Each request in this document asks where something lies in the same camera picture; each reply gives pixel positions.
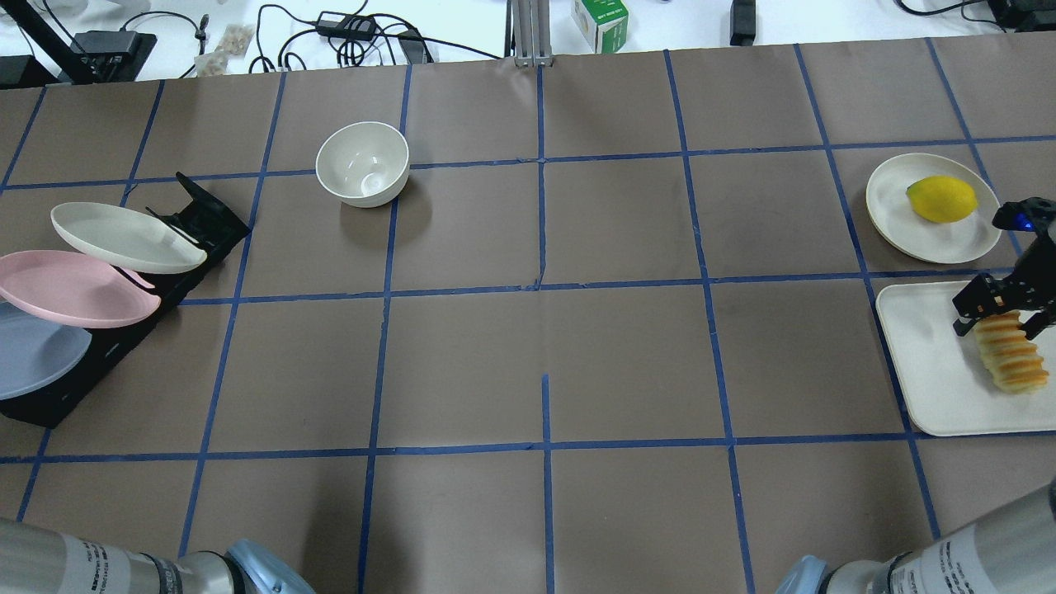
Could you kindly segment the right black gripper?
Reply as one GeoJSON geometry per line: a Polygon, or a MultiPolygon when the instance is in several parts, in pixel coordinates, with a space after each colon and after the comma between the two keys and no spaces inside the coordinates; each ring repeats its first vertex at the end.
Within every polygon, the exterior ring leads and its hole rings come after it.
{"type": "Polygon", "coordinates": [[[1055,221],[1055,203],[1044,198],[1029,198],[1001,205],[992,218],[992,226],[1000,230],[1035,233],[1035,240],[1019,256],[1006,278],[996,279],[987,273],[974,277],[953,298],[958,313],[954,321],[957,336],[966,336],[974,326],[993,315],[1007,314],[1014,309],[1034,314],[1021,324],[1027,341],[1034,341],[1055,321],[1055,244],[1051,227],[1055,221]]]}

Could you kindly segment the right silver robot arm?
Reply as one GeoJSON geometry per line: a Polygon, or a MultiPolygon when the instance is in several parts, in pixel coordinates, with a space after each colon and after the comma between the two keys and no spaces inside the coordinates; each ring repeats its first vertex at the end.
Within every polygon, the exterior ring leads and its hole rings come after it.
{"type": "MultiPolygon", "coordinates": [[[[1033,233],[1006,278],[891,285],[876,300],[898,380],[936,437],[1008,432],[1054,395],[1054,203],[1007,202],[993,226],[1033,233]]],[[[1054,485],[1011,501],[934,544],[830,568],[804,556],[780,593],[1052,593],[1054,485]]]]}

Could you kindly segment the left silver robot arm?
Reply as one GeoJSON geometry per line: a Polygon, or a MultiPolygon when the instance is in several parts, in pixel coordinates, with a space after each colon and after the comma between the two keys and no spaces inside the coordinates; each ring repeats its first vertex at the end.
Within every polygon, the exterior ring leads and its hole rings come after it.
{"type": "Polygon", "coordinates": [[[3,593],[313,593],[268,549],[241,539],[225,553],[177,560],[1,521],[3,593]]]}

